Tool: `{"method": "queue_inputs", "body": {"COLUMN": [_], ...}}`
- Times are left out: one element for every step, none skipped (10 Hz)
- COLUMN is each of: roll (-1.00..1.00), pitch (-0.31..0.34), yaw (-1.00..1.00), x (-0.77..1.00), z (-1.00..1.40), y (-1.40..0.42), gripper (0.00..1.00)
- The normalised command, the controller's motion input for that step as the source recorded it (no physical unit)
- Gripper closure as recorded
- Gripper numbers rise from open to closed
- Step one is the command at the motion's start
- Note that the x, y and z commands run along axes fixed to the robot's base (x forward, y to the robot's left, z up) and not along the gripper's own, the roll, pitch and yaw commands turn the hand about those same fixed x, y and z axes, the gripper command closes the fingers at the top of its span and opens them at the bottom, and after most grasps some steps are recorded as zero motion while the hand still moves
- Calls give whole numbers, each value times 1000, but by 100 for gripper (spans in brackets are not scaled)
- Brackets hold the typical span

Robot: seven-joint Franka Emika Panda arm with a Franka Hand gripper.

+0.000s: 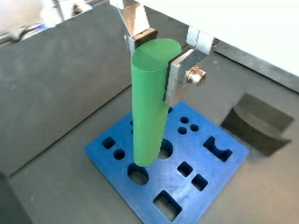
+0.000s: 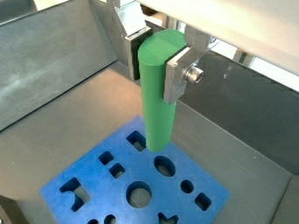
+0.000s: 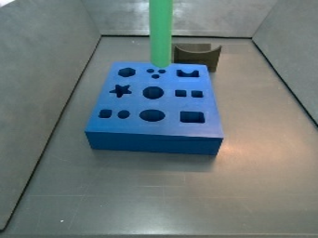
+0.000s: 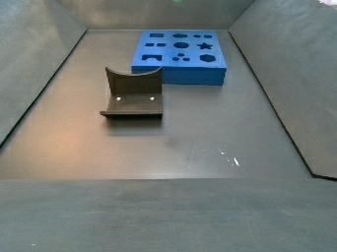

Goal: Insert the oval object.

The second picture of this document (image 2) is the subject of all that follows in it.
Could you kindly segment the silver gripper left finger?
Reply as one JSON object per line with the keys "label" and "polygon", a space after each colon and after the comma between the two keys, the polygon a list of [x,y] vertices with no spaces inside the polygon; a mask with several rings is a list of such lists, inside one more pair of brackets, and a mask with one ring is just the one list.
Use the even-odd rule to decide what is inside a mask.
{"label": "silver gripper left finger", "polygon": [[146,25],[142,5],[137,0],[107,0],[107,3],[113,8],[125,40],[130,76],[134,81],[138,81],[141,79],[138,49],[154,31]]}

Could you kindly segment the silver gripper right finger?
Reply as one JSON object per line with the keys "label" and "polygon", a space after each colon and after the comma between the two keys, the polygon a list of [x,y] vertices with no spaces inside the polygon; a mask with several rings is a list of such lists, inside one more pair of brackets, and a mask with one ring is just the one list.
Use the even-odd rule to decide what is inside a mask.
{"label": "silver gripper right finger", "polygon": [[182,97],[189,83],[202,80],[204,71],[194,63],[210,50],[212,35],[186,25],[185,41],[187,46],[166,62],[163,100],[169,104]]}

